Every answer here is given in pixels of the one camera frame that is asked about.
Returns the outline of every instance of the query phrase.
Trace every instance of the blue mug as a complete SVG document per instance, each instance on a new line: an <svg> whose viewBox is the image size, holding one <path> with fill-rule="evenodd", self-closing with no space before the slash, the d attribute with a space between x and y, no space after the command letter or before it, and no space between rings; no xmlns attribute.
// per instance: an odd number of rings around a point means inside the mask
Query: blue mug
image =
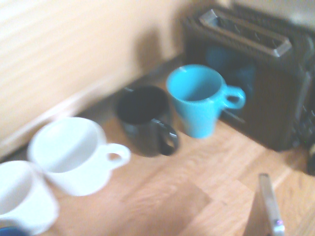
<svg viewBox="0 0 315 236"><path fill-rule="evenodd" d="M186 134L193 138L211 136L222 110L240 109L246 101L242 89L227 86L218 72L203 65L179 67L169 75L166 87Z"/></svg>

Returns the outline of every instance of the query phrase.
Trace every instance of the mug rim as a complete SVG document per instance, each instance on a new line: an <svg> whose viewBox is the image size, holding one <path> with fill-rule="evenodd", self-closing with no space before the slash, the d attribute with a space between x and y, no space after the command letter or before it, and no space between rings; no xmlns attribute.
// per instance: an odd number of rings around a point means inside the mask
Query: mug rim
<svg viewBox="0 0 315 236"><path fill-rule="evenodd" d="M180 99L176 96L174 96L171 92L170 92L170 83L171 83L171 80L174 80L174 77L180 73L183 73L183 70L188 69L188 70L191 70L193 68L199 68L199 69L202 69L202 70L207 70L207 71L211 71L212 73L215 73L218 78L220 79L220 82L221 82L221 85L220 85L220 88L213 94L211 95L210 97L208 98L204 98L204 99L201 99L201 100L197 100L197 101L188 101L188 100L184 100L184 99ZM204 103L208 103L209 101L213 101L213 100L216 100L218 99L220 93L221 93L221 90L224 88L224 86L226 85L225 83L225 80L223 78L223 76L217 72L216 70L208 67L208 66L205 66L205 65L200 65L200 64L188 64L188 65L183 65L183 66L180 66L178 68L176 68L175 70L173 70L169 76L167 77L167 81L166 81L166 88L167 88L167 91L169 92L169 94L175 98L176 100L182 102L182 103L186 103L186 104L189 104L189 105L200 105L200 104L204 104Z"/></svg>
<svg viewBox="0 0 315 236"><path fill-rule="evenodd" d="M87 157L84 162L82 162L80 165L76 166L75 168L71 169L71 170L67 170L67 171L64 171L64 172L53 172L51 170L48 170L47 168L44 168L42 165L40 165L37 160L38 158L36 158L35 156L35 153L34 153L34 143L36 141L36 139L38 138L38 135L40 134L41 131L44 130L44 128L47 128L46 126L47 125L51 125L51 126L54 126L54 125L57 125L59 122L62 122L64 120L67 120L67 119L80 119L80 120L83 120L84 122L88 122L88 123L91 123L93 125L93 128L94 128L94 131L96 132L97 134L97 144L96 144L96 147L95 147L95 150L93 150L92 154ZM86 119L86 118L82 118L82 117L65 117L65 118L62 118L62 119L58 119L56 121L53 121L52 123L49 123L47 124L46 126L42 127L41 129L39 129L37 131L37 133L33 136L32 140L30 141L29 143L29 147L27 149L27 158L29 161L31 161L32 163L36 164L40 169L42 169L44 171L45 174L47 175L64 175L64 174L68 174L68 173L71 173L71 172L74 172L74 171L77 171L78 169L80 169L84 164L86 164L87 162L91 161L93 159L93 156L95 155L95 153L97 152L99 146L101 145L107 145L107 140L106 140L106 135L105 135L105 132L104 130L102 129L102 127L96 123L95 121L93 120L90 120L90 119ZM103 131L103 136L105 138L105 143L100 143L100 139L99 139L99 130L102 130Z"/></svg>
<svg viewBox="0 0 315 236"><path fill-rule="evenodd" d="M33 164L33 163L30 163L28 161L17 160L17 161L4 162L3 164L8 164L8 165L22 164L22 165L24 165L31 175L31 186L28 189L28 192L25 195L25 197L18 203L18 205L16 205L13 209L7 211L6 213L0 214L0 217L4 217L4 216L12 214L14 211L16 211L17 208L19 206L21 206L21 204L25 203L30 198L31 193L34 192L34 190L35 190L35 187L36 187L35 184L37 184L37 185L39 184L39 179L38 179L39 177L36 175L35 170L31 166L31 164Z"/></svg>
<svg viewBox="0 0 315 236"><path fill-rule="evenodd" d="M159 91L161 92L162 96L165 98L165 106L164 106L164 109L163 111L161 112L161 114L159 114L157 117L154 117L152 118L151 120L148 120L146 122L143 122L143 123L131 123L131 122L128 122L126 121L125 119L122 119L121 116L119 115L119 109L120 109L120 106L122 106L122 103L128 99L129 96L132 95L132 93L135 93L137 91L140 91L140 90L143 90L143 89L155 89L156 91ZM115 109L115 114L118 118L118 120L120 122L123 122L125 124L128 124L128 125L132 125L132 126L144 126L144 125L148 125L150 124L152 121L154 121L155 119L159 119L160 116L162 116L166 111L167 109L169 108L169 104L168 104L168 96L167 96L167 93L165 92L165 90L163 90L162 88L156 86L156 85L142 85L142 86L139 86L139 87L136 87L134 90L132 91L129 91L127 92L126 94L124 94L120 99L119 101L117 102L117 105L116 105L116 109Z"/></svg>

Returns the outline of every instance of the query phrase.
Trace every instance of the black toaster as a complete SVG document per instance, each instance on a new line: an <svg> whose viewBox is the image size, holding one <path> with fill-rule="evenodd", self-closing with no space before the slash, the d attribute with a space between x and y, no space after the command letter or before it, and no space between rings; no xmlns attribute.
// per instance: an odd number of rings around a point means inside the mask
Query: black toaster
<svg viewBox="0 0 315 236"><path fill-rule="evenodd" d="M183 20L184 64L218 71L246 104L221 119L276 151L306 144L315 130L315 37L246 9L203 5Z"/></svg>

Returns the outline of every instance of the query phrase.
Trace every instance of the black mug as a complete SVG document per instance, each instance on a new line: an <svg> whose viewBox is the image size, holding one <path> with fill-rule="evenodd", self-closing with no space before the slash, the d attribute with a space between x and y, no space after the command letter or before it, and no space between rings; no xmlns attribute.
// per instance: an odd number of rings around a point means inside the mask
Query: black mug
<svg viewBox="0 0 315 236"><path fill-rule="evenodd" d="M169 156L178 148L168 97L162 89L143 86L129 91L119 100L116 112L125 133L145 156Z"/></svg>

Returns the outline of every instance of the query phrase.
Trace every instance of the toaster slot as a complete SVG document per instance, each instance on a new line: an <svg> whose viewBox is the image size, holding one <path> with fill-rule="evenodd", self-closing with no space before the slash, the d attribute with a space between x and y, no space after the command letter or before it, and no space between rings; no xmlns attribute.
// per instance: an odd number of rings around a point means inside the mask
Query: toaster slot
<svg viewBox="0 0 315 236"><path fill-rule="evenodd" d="M216 9L211 9L203 14L199 20L209 30L224 34L274 57L281 57L292 48L288 37L237 19Z"/></svg>

